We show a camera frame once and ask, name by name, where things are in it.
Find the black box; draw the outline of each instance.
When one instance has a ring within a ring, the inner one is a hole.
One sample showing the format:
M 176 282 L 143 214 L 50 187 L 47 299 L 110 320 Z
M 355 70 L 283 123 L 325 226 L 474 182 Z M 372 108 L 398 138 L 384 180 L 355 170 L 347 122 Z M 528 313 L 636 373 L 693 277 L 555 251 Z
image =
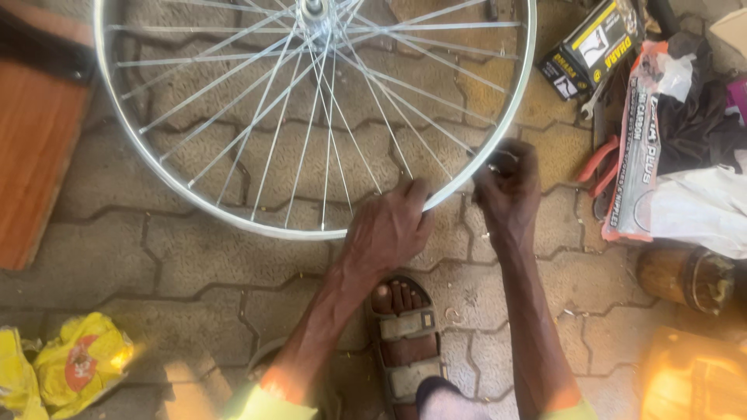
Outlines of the black box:
M 644 30 L 630 0 L 601 2 L 581 26 L 556 45 L 537 67 L 568 100 L 594 89 L 621 58 L 643 40 Z

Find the foot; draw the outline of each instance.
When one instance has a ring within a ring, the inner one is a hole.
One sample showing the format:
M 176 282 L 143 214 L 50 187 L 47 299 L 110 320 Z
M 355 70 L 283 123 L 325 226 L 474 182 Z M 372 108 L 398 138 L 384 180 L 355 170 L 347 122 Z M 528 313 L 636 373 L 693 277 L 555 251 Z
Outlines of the foot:
M 395 277 L 388 284 L 379 285 L 371 293 L 373 311 L 384 315 L 399 315 L 401 312 L 419 309 L 429 304 L 427 298 L 411 290 L 407 280 L 402 277 Z M 397 342 L 382 342 L 381 354 L 384 365 L 388 368 L 406 366 L 413 362 L 437 357 L 436 335 L 401 339 Z M 414 404 L 395 405 L 394 414 L 397 420 L 418 420 L 418 411 Z

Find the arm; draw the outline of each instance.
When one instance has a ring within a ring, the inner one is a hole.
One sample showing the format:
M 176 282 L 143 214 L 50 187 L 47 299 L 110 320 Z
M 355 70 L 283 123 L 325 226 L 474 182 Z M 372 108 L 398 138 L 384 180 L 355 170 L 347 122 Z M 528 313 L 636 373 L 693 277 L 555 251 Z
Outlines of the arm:
M 534 257 L 537 155 L 531 145 L 516 140 L 504 140 L 499 147 L 504 152 L 495 155 L 498 171 L 483 167 L 475 176 L 475 201 L 503 271 L 519 414 L 534 419 L 576 406 L 581 393 L 560 347 Z
M 357 211 L 340 257 L 262 378 L 264 391 L 301 403 L 356 308 L 387 273 L 425 248 L 434 225 L 433 215 L 423 213 L 428 192 L 416 179 Z

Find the sandal strap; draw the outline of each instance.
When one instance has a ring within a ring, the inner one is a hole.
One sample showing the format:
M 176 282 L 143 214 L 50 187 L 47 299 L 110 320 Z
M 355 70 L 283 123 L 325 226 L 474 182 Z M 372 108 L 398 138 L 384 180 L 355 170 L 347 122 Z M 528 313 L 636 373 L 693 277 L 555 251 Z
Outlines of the sandal strap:
M 446 365 L 440 357 L 411 363 L 408 366 L 387 368 L 391 396 L 397 403 L 411 403 L 415 401 L 418 387 L 428 377 L 439 376 L 448 380 Z
M 387 342 L 399 339 L 413 339 L 436 331 L 436 318 L 433 308 L 428 306 L 403 312 L 396 318 L 386 318 L 379 321 L 381 339 Z

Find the yellow plastic bag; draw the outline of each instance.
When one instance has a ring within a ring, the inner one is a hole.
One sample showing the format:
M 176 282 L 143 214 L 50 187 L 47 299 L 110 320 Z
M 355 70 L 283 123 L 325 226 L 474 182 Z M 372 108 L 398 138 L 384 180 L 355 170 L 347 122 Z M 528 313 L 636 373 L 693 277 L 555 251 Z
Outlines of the yellow plastic bag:
M 52 419 L 81 412 L 124 378 L 133 345 L 111 319 L 94 312 L 71 318 L 34 360 L 39 390 Z
M 16 328 L 0 329 L 0 406 L 13 412 L 16 420 L 49 420 Z

